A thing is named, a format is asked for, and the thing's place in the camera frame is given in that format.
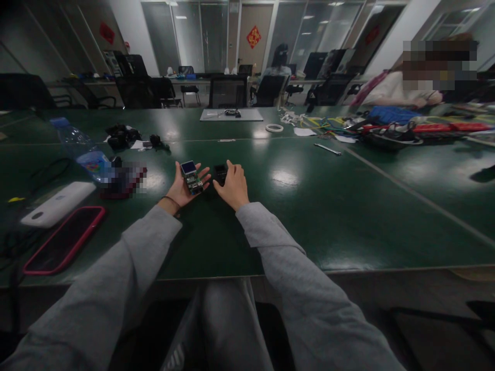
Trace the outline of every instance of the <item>blue bottle cap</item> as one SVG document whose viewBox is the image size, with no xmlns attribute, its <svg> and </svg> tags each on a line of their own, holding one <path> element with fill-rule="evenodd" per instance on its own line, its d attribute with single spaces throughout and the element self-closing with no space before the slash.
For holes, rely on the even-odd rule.
<svg viewBox="0 0 495 371">
<path fill-rule="evenodd" d="M 71 123 L 65 117 L 59 117 L 57 119 L 50 119 L 50 122 L 57 129 L 63 128 L 65 126 L 69 126 Z"/>
</svg>

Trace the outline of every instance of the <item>water bottle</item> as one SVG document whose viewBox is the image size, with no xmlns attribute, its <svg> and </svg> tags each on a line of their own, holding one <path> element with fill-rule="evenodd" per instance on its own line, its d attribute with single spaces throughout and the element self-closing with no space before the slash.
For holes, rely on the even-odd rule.
<svg viewBox="0 0 495 371">
<path fill-rule="evenodd" d="M 102 181 L 107 157 L 89 136 L 71 125 L 65 117 L 51 119 L 50 122 L 58 131 L 58 139 L 62 147 L 79 165 L 81 165 L 97 182 Z"/>
</svg>

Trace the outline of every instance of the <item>red phone case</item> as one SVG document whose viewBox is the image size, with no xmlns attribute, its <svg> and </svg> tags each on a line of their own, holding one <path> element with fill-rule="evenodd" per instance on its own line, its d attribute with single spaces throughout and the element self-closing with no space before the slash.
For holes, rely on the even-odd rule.
<svg viewBox="0 0 495 371">
<path fill-rule="evenodd" d="M 76 242 L 76 244 L 74 245 L 72 250 L 67 254 L 65 259 L 60 263 L 60 265 L 52 271 L 28 271 L 26 267 L 30 264 L 30 262 L 36 257 L 36 255 L 39 254 L 39 252 L 47 245 L 47 243 L 50 242 L 50 240 L 58 233 L 58 231 L 60 229 L 62 229 L 64 224 L 67 223 L 74 216 L 74 214 L 77 213 L 81 209 L 100 209 L 100 212 L 94 218 L 94 220 L 91 222 L 88 229 L 86 229 L 86 231 L 82 234 L 81 238 Z M 27 263 L 24 265 L 23 273 L 27 276 L 48 276 L 50 274 L 57 273 L 60 270 L 62 270 L 63 268 L 65 268 L 65 266 L 72 260 L 74 255 L 76 255 L 78 250 L 81 248 L 84 241 L 91 235 L 91 233 L 93 233 L 94 227 L 96 227 L 98 225 L 98 223 L 103 218 L 103 215 L 105 215 L 105 209 L 101 206 L 84 206 L 84 207 L 81 207 L 81 208 L 75 210 L 67 219 L 65 219 L 65 221 L 62 223 L 62 225 L 60 227 L 58 227 L 58 229 L 50 236 L 50 238 L 43 244 L 43 246 L 41 246 L 38 249 L 38 251 L 36 251 L 36 253 L 27 261 Z"/>
</svg>

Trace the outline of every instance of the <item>gray sleeve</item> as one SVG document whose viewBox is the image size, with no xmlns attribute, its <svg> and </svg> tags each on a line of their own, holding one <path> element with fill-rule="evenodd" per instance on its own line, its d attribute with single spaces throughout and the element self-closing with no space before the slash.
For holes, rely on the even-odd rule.
<svg viewBox="0 0 495 371">
<path fill-rule="evenodd" d="M 283 318 L 297 369 L 404 370 L 383 334 L 305 255 L 262 204 L 236 214 L 268 281 L 282 296 Z"/>
<path fill-rule="evenodd" d="M 122 327 L 182 224 L 155 206 L 30 328 L 1 370 L 106 370 Z"/>
</svg>

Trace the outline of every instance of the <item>leg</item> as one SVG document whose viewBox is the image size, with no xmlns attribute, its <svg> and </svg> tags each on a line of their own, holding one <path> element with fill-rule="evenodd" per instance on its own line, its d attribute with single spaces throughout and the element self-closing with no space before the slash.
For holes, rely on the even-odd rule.
<svg viewBox="0 0 495 371">
<path fill-rule="evenodd" d="M 202 321 L 210 369 L 273 369 L 249 278 L 210 281 Z"/>
</svg>

